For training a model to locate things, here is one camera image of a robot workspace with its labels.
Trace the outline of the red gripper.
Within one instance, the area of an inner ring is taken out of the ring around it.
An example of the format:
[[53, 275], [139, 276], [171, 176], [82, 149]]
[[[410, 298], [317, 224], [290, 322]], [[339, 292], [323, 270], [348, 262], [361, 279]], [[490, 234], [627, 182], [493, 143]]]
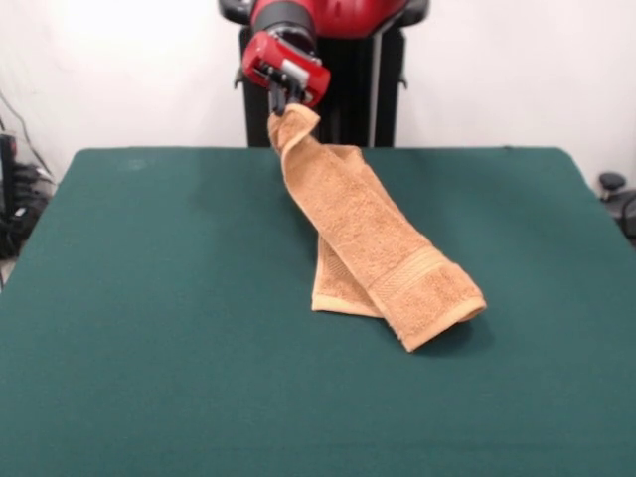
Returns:
[[331, 74], [322, 62], [280, 36], [257, 32], [240, 64], [242, 77], [268, 91], [270, 112], [281, 116], [286, 104], [315, 107], [327, 92]]

